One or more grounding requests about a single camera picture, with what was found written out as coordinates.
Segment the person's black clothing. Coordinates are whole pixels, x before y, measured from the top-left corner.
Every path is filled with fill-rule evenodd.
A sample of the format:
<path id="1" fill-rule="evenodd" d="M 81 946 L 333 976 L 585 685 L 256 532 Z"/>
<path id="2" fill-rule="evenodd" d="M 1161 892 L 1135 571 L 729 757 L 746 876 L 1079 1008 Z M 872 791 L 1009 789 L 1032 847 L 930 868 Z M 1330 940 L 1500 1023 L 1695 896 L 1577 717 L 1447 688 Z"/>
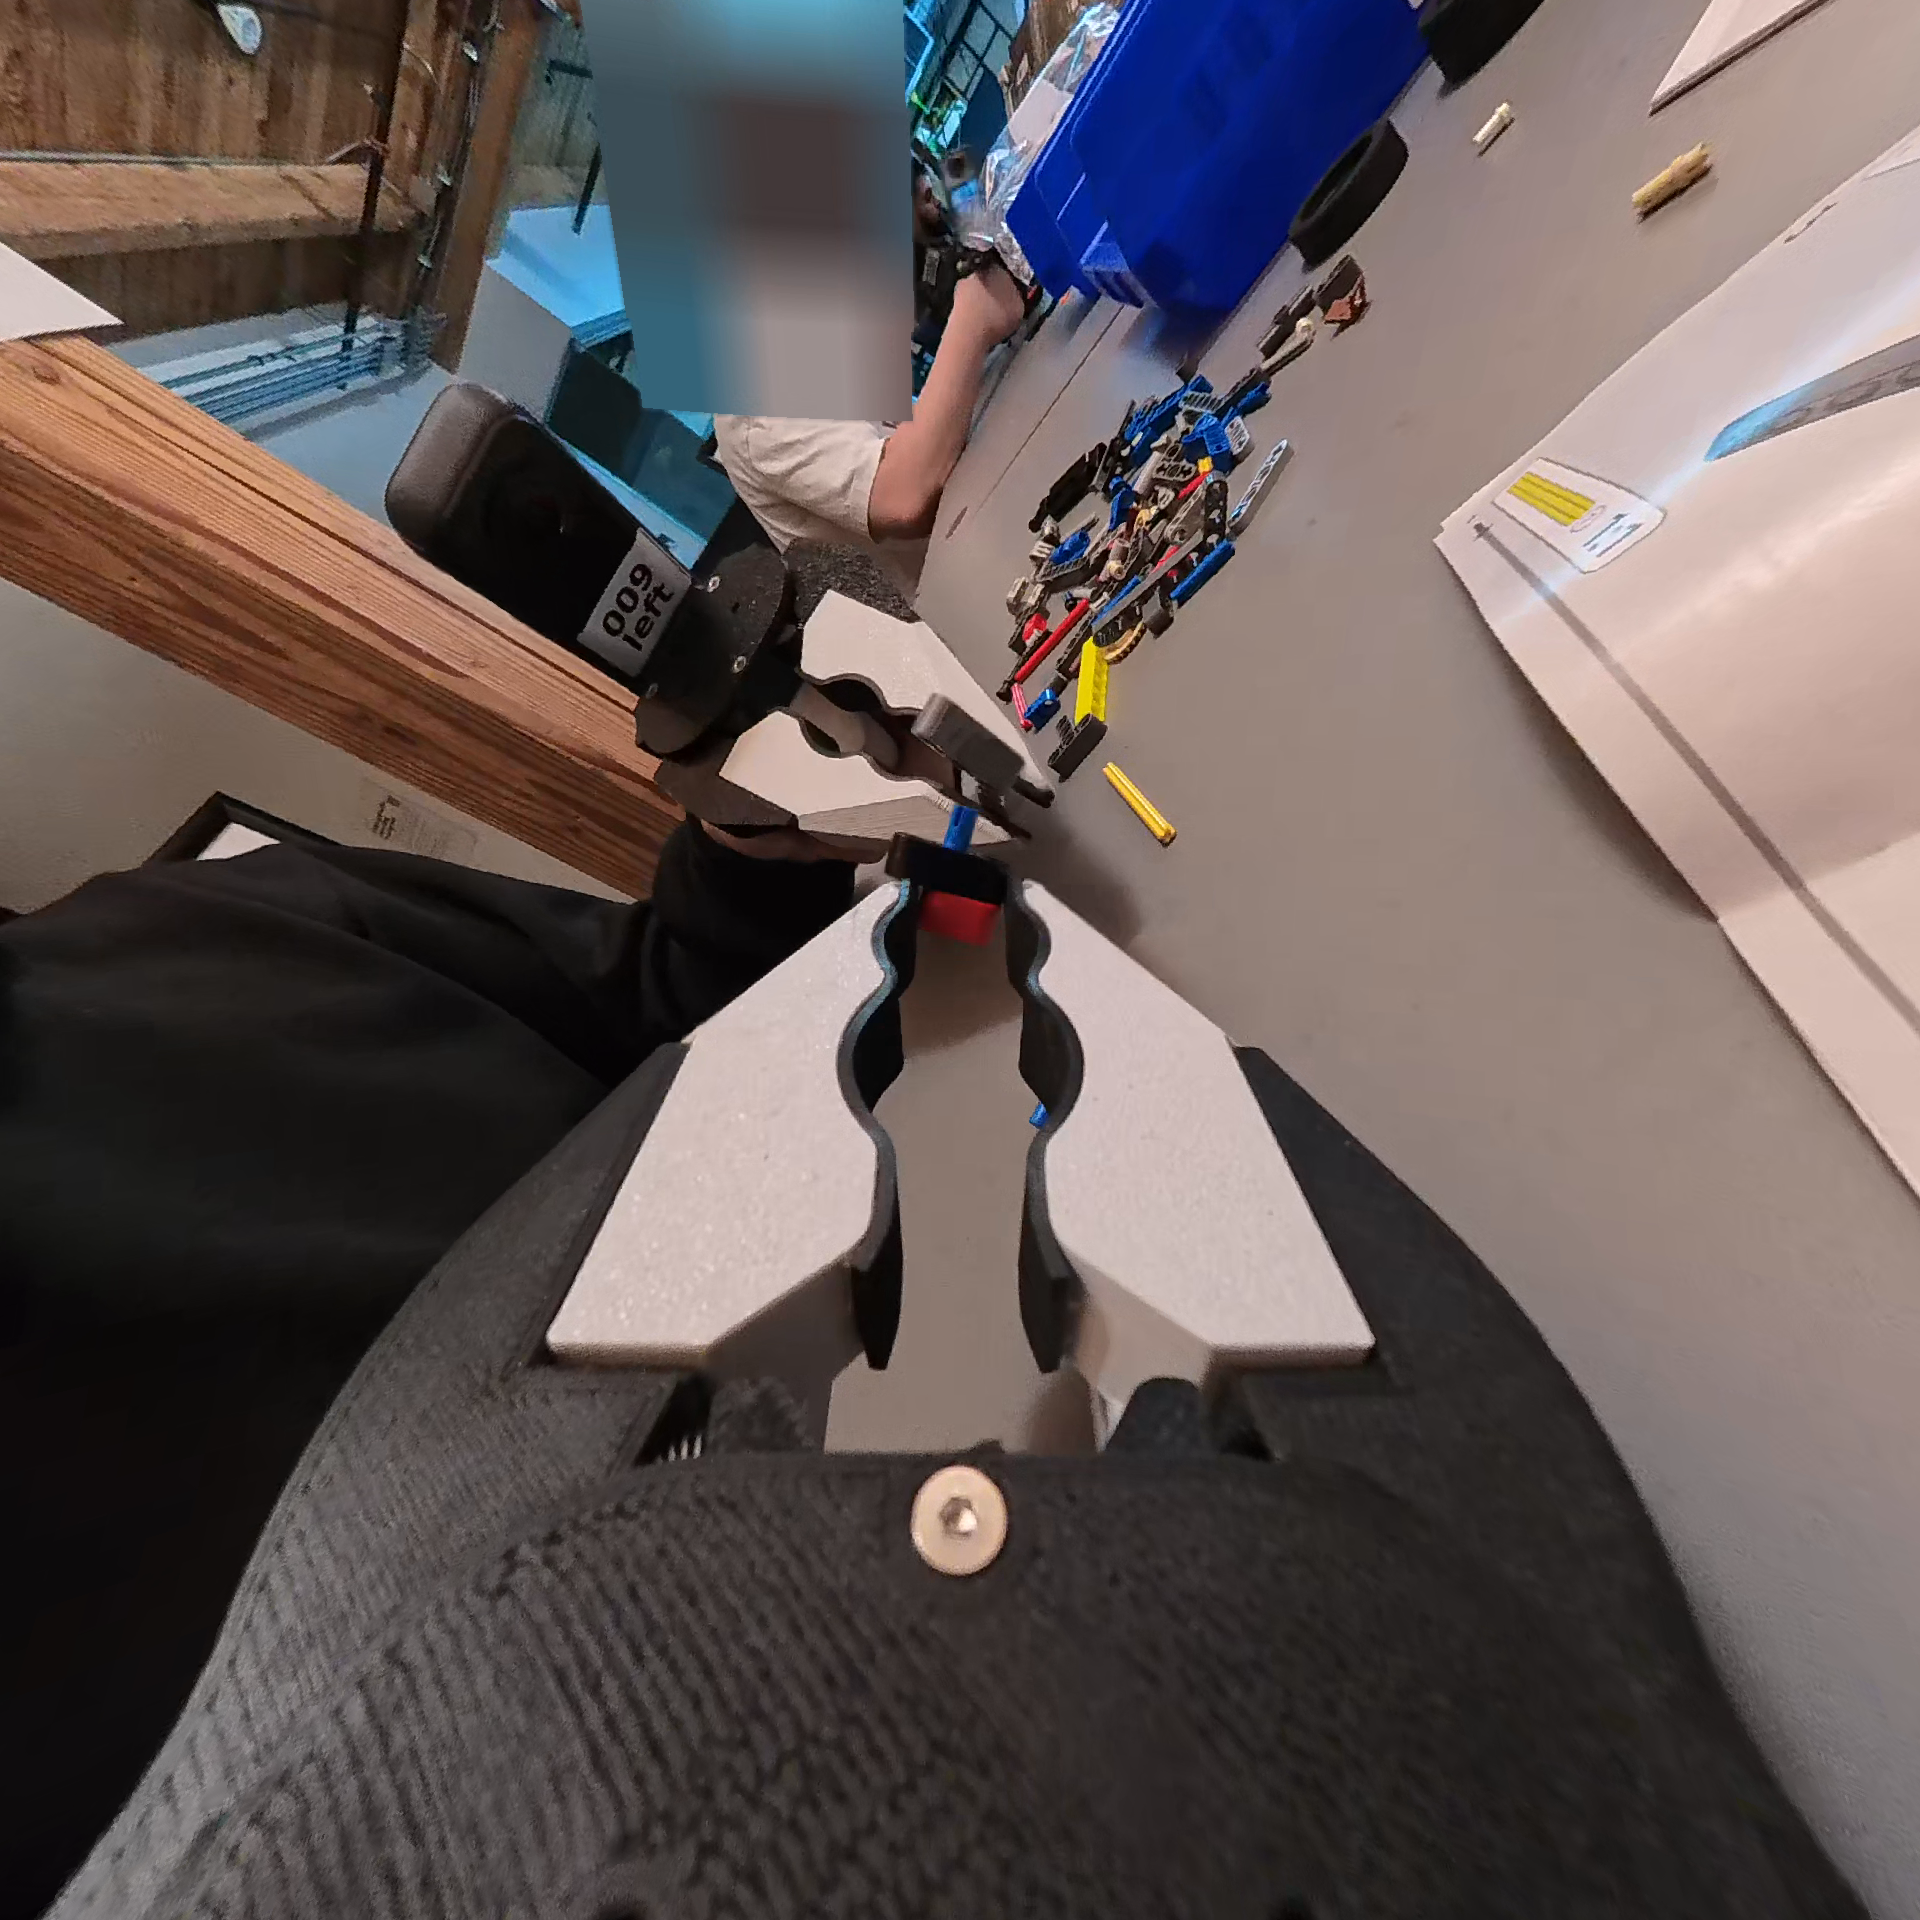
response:
<path id="1" fill-rule="evenodd" d="M 4 1915 L 111 1823 L 374 1333 L 656 1043 L 661 905 L 276 847 L 4 922 Z"/>

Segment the large blue plastic bin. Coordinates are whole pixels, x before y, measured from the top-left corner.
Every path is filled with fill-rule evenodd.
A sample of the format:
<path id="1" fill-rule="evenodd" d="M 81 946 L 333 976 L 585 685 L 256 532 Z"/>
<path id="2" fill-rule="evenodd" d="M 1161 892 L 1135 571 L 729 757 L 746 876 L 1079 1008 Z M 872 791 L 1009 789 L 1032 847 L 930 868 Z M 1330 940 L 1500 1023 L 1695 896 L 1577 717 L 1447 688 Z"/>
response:
<path id="1" fill-rule="evenodd" d="M 1040 288 L 1215 321 L 1423 64 L 1404 2 L 1134 2 L 1005 210 Z"/>

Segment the black lego tyre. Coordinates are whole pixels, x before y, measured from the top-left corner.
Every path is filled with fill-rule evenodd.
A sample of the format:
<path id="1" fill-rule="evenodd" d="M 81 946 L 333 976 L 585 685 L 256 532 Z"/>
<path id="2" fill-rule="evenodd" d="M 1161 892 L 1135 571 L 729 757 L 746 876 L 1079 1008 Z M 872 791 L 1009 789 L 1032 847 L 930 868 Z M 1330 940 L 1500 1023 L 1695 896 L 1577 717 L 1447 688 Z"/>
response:
<path id="1" fill-rule="evenodd" d="M 1303 268 L 1338 255 L 1385 203 L 1407 168 L 1407 144 L 1389 116 L 1377 119 L 1336 156 L 1297 207 L 1287 241 Z"/>

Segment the red and black lego assembly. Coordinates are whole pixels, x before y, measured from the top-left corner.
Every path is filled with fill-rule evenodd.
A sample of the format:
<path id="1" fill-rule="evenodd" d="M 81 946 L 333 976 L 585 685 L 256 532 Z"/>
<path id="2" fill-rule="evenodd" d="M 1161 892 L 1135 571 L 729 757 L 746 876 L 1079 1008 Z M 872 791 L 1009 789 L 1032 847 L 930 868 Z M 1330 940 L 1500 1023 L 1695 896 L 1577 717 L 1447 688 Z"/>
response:
<path id="1" fill-rule="evenodd" d="M 974 853 L 976 828 L 976 807 L 954 805 L 937 847 L 900 833 L 886 849 L 881 868 L 911 889 L 920 933 L 983 946 L 1005 905 L 1009 877 L 1000 861 Z"/>

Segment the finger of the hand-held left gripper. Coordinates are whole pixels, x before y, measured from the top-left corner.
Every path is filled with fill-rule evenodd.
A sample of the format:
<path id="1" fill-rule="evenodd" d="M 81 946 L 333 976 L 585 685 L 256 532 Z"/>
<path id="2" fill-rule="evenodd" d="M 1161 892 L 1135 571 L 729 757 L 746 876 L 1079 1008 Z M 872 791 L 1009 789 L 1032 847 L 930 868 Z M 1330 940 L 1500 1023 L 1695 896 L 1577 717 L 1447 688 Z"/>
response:
<path id="1" fill-rule="evenodd" d="M 986 847 L 1023 841 L 1038 820 L 1032 754 L 961 704 L 786 706 L 661 757 L 661 789 L 719 833 L 799 833 L 865 853 L 900 835 L 940 843 L 961 807 Z"/>
<path id="2" fill-rule="evenodd" d="M 986 819 L 1038 819 L 1054 777 L 1007 712 L 920 620 L 829 593 L 799 637 L 799 672 L 862 724 L 862 753 L 806 751 L 801 819 L 903 819 L 934 802 Z"/>

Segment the lego instruction booklet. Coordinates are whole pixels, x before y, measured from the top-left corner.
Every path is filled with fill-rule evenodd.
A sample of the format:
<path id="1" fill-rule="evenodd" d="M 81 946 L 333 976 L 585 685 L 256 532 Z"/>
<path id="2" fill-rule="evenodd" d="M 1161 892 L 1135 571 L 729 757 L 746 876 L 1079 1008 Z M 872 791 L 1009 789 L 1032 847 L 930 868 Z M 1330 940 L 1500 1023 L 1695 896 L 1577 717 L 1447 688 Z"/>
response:
<path id="1" fill-rule="evenodd" d="M 1436 547 L 1917 1187 L 1917 132 Z"/>

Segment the cluster of dark lego pieces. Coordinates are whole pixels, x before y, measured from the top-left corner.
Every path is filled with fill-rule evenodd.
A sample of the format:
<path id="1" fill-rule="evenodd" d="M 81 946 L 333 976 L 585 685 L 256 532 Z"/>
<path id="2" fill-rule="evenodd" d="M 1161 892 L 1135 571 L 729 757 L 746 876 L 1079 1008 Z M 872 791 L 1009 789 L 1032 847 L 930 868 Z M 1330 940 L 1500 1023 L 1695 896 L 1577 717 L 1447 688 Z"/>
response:
<path id="1" fill-rule="evenodd" d="M 1368 284 L 1352 255 L 1343 255 L 1313 287 L 1295 295 L 1269 324 L 1256 351 L 1254 384 L 1271 381 L 1322 333 L 1357 324 L 1370 308 Z"/>

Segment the another person's forearm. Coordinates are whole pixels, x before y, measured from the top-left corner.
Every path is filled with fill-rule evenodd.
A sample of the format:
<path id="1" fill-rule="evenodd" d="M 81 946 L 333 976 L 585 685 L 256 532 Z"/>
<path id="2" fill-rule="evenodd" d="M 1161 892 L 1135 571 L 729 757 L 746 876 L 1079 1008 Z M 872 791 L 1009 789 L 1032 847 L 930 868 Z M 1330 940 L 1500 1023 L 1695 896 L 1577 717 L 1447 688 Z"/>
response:
<path id="1" fill-rule="evenodd" d="M 1023 321 L 1023 288 L 997 255 L 954 284 L 941 344 L 911 418 L 884 442 L 870 483 L 868 537 L 930 537 L 944 487 L 968 444 L 981 381 L 997 348 Z"/>

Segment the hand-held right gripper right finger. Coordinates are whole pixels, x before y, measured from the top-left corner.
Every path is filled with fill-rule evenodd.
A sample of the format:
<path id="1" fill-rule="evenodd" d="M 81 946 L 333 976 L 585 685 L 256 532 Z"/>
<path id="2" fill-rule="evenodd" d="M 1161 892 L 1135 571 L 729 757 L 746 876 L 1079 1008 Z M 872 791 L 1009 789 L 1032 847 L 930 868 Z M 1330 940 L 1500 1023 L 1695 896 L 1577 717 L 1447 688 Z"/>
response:
<path id="1" fill-rule="evenodd" d="M 1154 1380 L 1357 1370 L 1375 1335 L 1226 1033 L 1062 899 L 1014 884 L 1018 1315 L 1104 1449 Z"/>

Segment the pile of loose lego pieces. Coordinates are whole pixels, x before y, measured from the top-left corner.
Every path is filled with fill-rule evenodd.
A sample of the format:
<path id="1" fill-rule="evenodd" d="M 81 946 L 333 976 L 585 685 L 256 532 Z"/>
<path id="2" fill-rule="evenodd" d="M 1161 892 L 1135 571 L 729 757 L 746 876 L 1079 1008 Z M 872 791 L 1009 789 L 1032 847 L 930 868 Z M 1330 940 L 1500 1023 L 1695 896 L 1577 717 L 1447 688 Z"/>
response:
<path id="1" fill-rule="evenodd" d="M 1055 779 L 1104 745 L 1112 669 L 1234 560 L 1288 455 L 1281 439 L 1258 448 L 1250 426 L 1280 364 L 1271 352 L 1224 388 L 1196 376 L 1134 402 L 1031 520 L 1036 539 L 1005 595 L 1013 663 L 997 696 Z"/>

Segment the white sheet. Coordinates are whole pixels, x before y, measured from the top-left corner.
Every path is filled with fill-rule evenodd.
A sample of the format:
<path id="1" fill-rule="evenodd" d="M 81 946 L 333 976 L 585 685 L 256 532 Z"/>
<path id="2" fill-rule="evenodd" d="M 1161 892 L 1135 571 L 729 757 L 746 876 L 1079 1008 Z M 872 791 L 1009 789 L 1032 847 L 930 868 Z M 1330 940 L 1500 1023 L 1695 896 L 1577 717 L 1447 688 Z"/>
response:
<path id="1" fill-rule="evenodd" d="M 1726 67 L 1785 32 L 1823 2 L 1710 2 L 1654 87 L 1648 113 L 1662 113 Z"/>

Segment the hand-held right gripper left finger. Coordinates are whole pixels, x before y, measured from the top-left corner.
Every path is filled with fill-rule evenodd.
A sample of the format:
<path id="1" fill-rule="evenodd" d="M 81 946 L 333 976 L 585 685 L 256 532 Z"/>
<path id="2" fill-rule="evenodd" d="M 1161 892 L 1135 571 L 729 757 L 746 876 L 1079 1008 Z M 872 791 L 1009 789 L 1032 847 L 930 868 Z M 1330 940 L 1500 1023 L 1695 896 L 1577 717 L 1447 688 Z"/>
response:
<path id="1" fill-rule="evenodd" d="M 567 1362 L 884 1370 L 903 1307 L 896 1149 L 916 914 L 881 884 L 681 1045 L 545 1333 Z"/>

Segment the wooden beam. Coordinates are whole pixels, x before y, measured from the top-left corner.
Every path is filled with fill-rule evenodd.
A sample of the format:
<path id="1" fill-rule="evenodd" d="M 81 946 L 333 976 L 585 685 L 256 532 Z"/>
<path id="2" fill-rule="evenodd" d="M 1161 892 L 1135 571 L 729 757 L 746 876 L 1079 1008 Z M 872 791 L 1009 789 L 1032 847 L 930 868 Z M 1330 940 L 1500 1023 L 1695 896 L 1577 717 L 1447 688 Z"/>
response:
<path id="1" fill-rule="evenodd" d="M 636 697 L 81 333 L 1 348 L 4 578 L 625 896 Z"/>

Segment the clear plastic bags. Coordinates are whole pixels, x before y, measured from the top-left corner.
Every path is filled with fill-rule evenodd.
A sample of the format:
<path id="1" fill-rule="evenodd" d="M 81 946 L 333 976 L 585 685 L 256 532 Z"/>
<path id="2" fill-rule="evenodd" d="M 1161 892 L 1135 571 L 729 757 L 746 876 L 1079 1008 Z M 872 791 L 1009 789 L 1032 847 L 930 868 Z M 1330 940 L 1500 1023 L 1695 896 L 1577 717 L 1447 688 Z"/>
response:
<path id="1" fill-rule="evenodd" d="M 1023 220 L 1031 242 L 1014 228 L 1014 203 L 1038 176 L 1047 144 L 1064 124 L 1073 91 L 1119 20 L 1121 4 L 1023 4 L 1013 52 L 998 73 L 1005 124 L 976 168 L 970 188 L 954 189 L 952 216 L 965 249 L 991 249 L 1000 265 L 1032 293 L 1045 284 L 1041 259 L 1060 255 L 1060 236 L 1045 234 L 1052 216 Z"/>

